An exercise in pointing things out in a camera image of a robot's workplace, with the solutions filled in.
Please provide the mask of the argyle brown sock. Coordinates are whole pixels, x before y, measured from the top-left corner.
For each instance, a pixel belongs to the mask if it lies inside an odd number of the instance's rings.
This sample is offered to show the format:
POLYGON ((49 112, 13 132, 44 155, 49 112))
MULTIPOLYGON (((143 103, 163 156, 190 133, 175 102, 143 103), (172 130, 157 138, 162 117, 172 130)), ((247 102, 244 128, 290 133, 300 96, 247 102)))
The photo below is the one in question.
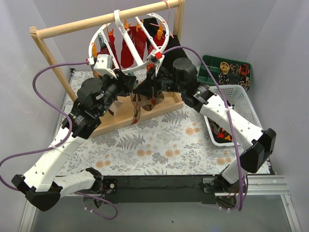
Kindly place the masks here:
POLYGON ((159 95, 157 97, 148 98, 143 95, 139 94, 131 94, 131 103, 134 106, 134 115, 132 119, 131 124, 136 124, 141 116, 141 109, 144 109, 145 111, 152 111, 154 107, 158 104, 160 104, 164 100, 164 94, 163 92, 159 92, 159 95))

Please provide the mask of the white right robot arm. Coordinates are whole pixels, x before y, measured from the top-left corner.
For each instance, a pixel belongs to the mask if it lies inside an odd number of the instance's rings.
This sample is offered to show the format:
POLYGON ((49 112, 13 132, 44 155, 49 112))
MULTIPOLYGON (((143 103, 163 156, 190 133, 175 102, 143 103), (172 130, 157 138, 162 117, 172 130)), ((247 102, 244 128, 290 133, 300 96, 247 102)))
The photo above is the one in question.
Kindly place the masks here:
POLYGON ((133 92, 145 97, 156 97, 159 92, 180 93, 183 102, 198 113, 226 129, 243 153, 214 178, 208 186, 213 190, 229 192, 247 173, 256 173, 272 154, 276 133, 258 127, 226 106, 223 98, 209 86, 197 80, 197 68, 188 58, 173 62, 173 72, 164 67, 151 67, 146 79, 133 92))

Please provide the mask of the red christmas sock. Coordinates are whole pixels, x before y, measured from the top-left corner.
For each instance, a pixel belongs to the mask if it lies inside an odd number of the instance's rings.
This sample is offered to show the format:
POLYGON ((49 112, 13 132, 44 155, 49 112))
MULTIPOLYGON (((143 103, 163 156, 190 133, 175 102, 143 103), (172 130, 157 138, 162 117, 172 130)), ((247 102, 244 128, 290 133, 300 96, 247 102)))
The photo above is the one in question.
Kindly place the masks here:
MULTIPOLYGON (((130 36, 130 39, 132 40, 132 42, 134 42, 134 36, 132 33, 132 29, 133 27, 131 26, 126 26, 125 27, 128 35, 130 36)), ((126 68, 130 68, 134 63, 134 58, 129 50, 129 47, 126 43, 126 41, 123 39, 122 41, 122 50, 121 50, 121 66, 126 69, 126 68)))
POLYGON ((146 50, 146 42, 147 42, 147 36, 145 35, 144 31, 135 26, 133 28, 133 43, 134 46, 141 58, 141 60, 143 60, 144 58, 144 52, 146 50))

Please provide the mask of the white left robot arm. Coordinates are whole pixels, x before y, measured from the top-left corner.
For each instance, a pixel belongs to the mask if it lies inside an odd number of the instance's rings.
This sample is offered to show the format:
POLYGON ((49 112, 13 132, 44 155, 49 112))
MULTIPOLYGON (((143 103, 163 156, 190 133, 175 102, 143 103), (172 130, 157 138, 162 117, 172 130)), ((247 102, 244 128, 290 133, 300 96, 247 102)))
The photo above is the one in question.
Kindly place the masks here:
POLYGON ((117 97, 126 97, 133 91, 136 76, 126 75, 120 69, 114 73, 115 76, 105 74, 82 82, 69 118, 63 121, 48 151, 23 175, 16 174, 12 178, 14 186, 39 210, 47 211, 61 197, 79 190, 87 189, 91 193, 102 190, 103 176, 94 168, 63 177, 57 173, 101 124, 100 117, 108 112, 117 97))

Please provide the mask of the white round clip hanger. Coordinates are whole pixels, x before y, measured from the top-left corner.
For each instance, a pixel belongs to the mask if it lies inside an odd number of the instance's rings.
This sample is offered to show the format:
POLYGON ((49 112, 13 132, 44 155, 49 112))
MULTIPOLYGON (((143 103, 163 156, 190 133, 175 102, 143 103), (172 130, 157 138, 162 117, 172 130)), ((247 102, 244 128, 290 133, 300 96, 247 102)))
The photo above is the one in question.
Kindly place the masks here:
MULTIPOLYGON (((165 51, 168 43, 169 43, 169 27, 166 23, 166 20, 161 17, 160 15, 156 14, 156 13, 150 13, 147 14, 148 16, 154 17, 159 21, 159 29, 157 30, 156 33, 156 38, 153 39, 153 37, 149 34, 149 32, 147 31, 147 29, 144 26, 144 19, 140 20, 139 17, 135 17, 136 19, 136 25, 134 25, 133 27, 137 26, 139 28, 141 28, 145 35, 147 36, 147 42, 146 42, 146 50, 144 52, 144 58, 143 60, 141 60, 135 46, 134 43, 132 42, 132 40, 130 39, 130 36, 128 35, 128 32, 126 30, 126 26, 131 26, 131 24, 127 24, 126 20, 121 21, 120 19, 120 11, 119 10, 115 10, 114 14, 116 15, 114 17, 115 19, 115 26, 116 28, 118 28, 120 35, 122 36, 122 40, 124 39, 129 47, 129 50, 134 58, 134 63, 130 68, 126 68, 124 69, 121 66, 121 58, 118 58, 120 67, 118 67, 115 58, 113 57, 113 69, 120 69, 123 73, 133 73, 135 71, 141 70, 145 67, 152 67, 154 66, 154 64, 152 64, 148 59, 148 55, 151 53, 152 50, 158 50, 160 51, 162 54, 165 51)), ((108 30, 109 27, 109 23, 102 25, 93 35, 90 44, 89 44, 89 48, 88 48, 88 55, 89 58, 94 57, 96 58, 99 54, 108 54, 113 56, 112 53, 112 49, 110 47, 109 44, 109 37, 108 37, 108 33, 110 32, 108 30)))

